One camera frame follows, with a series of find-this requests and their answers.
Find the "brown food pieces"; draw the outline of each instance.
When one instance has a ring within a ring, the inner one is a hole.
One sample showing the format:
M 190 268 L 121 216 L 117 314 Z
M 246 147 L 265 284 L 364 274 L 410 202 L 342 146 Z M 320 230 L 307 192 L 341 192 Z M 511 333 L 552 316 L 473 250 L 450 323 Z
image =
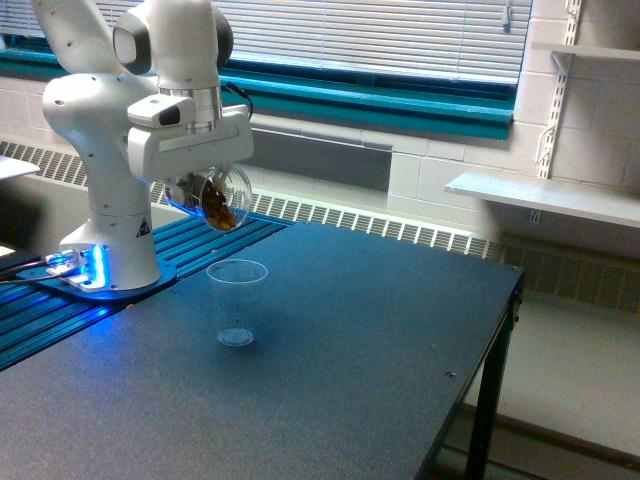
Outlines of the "brown food pieces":
M 210 180 L 202 190 L 202 211 L 213 228 L 228 232 L 236 228 L 236 216 L 229 211 L 227 199 Z

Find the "plastic cup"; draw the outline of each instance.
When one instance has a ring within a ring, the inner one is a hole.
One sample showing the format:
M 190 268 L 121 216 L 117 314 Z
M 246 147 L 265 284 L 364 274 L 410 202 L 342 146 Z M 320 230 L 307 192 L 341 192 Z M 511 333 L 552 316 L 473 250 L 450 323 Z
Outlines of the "plastic cup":
M 255 340 L 253 325 L 268 275 L 264 265 L 252 260 L 223 260 L 207 268 L 220 343 L 244 347 Z

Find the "radiator vent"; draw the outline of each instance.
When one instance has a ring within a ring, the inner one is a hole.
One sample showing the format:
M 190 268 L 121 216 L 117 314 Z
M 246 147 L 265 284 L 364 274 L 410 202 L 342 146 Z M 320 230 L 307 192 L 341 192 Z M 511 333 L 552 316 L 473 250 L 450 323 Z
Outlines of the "radiator vent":
M 37 176 L 86 187 L 86 172 L 78 156 L 5 141 L 0 142 L 0 155 L 37 165 Z M 151 185 L 151 201 L 167 205 L 161 183 Z M 621 267 L 621 262 L 596 255 L 576 257 L 532 244 L 510 245 L 472 232 L 272 192 L 254 193 L 252 210 L 293 222 L 323 223 L 517 265 L 525 269 L 525 288 L 529 290 L 634 314 L 640 312 L 640 267 L 635 262 L 628 261 Z

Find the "white shelf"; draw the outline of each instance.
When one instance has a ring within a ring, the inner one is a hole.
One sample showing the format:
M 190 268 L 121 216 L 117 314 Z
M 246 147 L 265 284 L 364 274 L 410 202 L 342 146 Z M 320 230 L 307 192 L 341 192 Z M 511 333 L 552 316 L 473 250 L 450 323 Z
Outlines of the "white shelf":
M 32 163 L 7 158 L 0 155 L 0 180 L 19 177 L 39 172 L 40 169 Z
M 585 58 L 600 58 L 606 60 L 624 60 L 640 62 L 639 50 L 622 50 L 619 48 L 587 47 L 580 45 L 560 45 L 556 43 L 533 42 L 536 50 L 549 50 L 554 53 L 576 55 Z
M 466 172 L 447 192 L 640 228 L 640 194 L 516 173 Z

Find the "table leg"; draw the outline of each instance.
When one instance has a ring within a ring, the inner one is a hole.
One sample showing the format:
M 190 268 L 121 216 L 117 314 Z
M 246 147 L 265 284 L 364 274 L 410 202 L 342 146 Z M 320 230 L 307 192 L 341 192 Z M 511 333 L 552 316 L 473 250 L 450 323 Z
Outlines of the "table leg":
M 514 299 L 511 302 L 507 318 L 484 362 L 465 480 L 482 480 L 484 478 L 491 445 L 491 434 L 493 433 L 493 422 L 500 399 L 502 376 L 507 361 L 507 350 L 513 330 L 515 301 Z

